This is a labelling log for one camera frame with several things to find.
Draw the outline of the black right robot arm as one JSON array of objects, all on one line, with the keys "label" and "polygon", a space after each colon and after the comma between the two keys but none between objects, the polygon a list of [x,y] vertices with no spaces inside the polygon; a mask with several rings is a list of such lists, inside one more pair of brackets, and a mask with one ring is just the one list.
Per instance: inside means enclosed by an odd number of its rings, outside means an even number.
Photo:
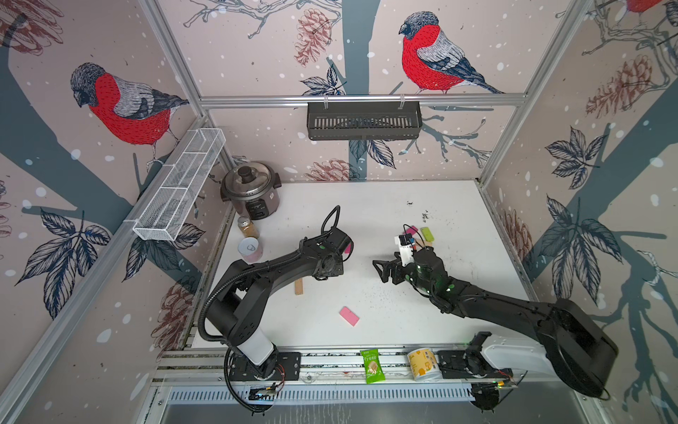
[{"label": "black right robot arm", "polygon": [[394,260],[374,260],[373,266],[382,282],[410,284],[443,314],[498,324],[540,343],[555,374],[573,390],[595,398],[607,392],[619,349],[571,300],[519,300],[484,290],[450,276],[431,247],[406,264],[396,253]]}]

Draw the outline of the yellow cup on rail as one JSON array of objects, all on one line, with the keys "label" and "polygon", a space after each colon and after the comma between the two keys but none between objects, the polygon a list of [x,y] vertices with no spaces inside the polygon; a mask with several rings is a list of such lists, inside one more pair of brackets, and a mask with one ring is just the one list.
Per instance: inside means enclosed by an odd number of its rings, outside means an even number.
[{"label": "yellow cup on rail", "polygon": [[442,372],[430,348],[418,348],[407,354],[411,374],[415,382],[429,382],[441,380]]}]

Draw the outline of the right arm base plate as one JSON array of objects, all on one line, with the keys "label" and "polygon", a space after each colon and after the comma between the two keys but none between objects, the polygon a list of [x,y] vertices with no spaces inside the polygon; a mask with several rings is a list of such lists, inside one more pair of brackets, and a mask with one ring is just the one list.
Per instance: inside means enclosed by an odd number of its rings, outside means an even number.
[{"label": "right arm base plate", "polygon": [[477,352],[443,350],[437,353],[443,379],[512,379],[512,369],[496,369]]}]

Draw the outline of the light pink block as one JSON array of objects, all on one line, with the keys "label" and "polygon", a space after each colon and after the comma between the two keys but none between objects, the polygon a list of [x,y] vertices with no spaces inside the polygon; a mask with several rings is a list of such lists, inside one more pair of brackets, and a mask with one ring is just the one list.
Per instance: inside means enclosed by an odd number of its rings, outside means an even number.
[{"label": "light pink block", "polygon": [[349,309],[349,307],[343,307],[340,312],[340,316],[346,321],[346,323],[349,323],[351,327],[355,327],[358,322],[359,322],[359,317]]}]

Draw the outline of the green snack packet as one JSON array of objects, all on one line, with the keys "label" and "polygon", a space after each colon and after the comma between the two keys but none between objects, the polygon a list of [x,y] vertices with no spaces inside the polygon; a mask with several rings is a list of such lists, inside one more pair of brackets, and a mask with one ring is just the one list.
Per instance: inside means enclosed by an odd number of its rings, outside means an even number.
[{"label": "green snack packet", "polygon": [[381,368],[379,351],[377,349],[364,350],[360,354],[364,362],[365,382],[367,384],[384,382],[386,376]]}]

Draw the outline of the black hanging metal basket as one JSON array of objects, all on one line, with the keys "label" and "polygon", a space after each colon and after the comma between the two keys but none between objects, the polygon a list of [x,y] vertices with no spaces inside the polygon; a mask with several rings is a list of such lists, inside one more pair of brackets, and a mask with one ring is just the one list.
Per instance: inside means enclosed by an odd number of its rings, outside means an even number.
[{"label": "black hanging metal basket", "polygon": [[308,104],[312,141],[405,141],[423,126],[418,102],[328,102]]}]

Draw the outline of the silver rice cooker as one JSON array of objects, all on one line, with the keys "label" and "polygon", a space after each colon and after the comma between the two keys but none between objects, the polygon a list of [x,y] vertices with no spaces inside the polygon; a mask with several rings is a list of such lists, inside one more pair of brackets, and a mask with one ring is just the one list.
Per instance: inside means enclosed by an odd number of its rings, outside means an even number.
[{"label": "silver rice cooker", "polygon": [[256,221],[277,212],[281,186],[279,174],[270,166],[251,162],[238,165],[222,179],[220,195],[238,215]]}]

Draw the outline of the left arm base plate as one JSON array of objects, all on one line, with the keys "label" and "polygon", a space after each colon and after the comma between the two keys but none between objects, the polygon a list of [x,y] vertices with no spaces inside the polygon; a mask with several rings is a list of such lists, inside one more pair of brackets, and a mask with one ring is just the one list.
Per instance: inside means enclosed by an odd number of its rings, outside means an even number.
[{"label": "left arm base plate", "polygon": [[275,351],[261,365],[256,366],[245,356],[232,354],[226,365],[226,376],[232,382],[298,381],[301,353]]}]

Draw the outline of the pink tin can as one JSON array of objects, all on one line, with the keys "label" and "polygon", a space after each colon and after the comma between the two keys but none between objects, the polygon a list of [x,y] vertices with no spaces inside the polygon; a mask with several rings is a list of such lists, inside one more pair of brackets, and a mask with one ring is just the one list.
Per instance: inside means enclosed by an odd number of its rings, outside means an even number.
[{"label": "pink tin can", "polygon": [[238,252],[246,263],[257,263],[263,256],[261,242],[254,237],[243,238],[238,244]]}]

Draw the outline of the glass spice jar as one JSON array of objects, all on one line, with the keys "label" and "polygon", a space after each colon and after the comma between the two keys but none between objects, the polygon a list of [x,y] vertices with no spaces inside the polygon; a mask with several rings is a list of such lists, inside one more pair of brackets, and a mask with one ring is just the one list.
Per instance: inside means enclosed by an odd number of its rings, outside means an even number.
[{"label": "glass spice jar", "polygon": [[260,237],[260,232],[250,217],[239,217],[237,224],[238,229],[246,238],[258,239]]}]

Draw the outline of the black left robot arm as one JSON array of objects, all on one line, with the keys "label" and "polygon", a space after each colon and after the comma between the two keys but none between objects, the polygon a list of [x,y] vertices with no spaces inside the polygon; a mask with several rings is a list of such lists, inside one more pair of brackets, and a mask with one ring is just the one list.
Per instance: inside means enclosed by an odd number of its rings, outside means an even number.
[{"label": "black left robot arm", "polygon": [[321,233],[303,238],[293,252],[263,263],[244,260],[229,268],[203,303],[197,319],[200,337],[227,347],[224,356],[224,381],[232,397],[251,414],[264,415],[269,406],[252,405],[240,397],[229,376],[229,368],[239,355],[245,358],[259,378],[279,372],[286,376],[278,362],[278,349],[260,330],[269,298],[288,284],[304,277],[326,281],[344,273],[344,263],[351,257],[346,252],[354,242],[338,228],[341,207],[335,206],[326,216]]}]

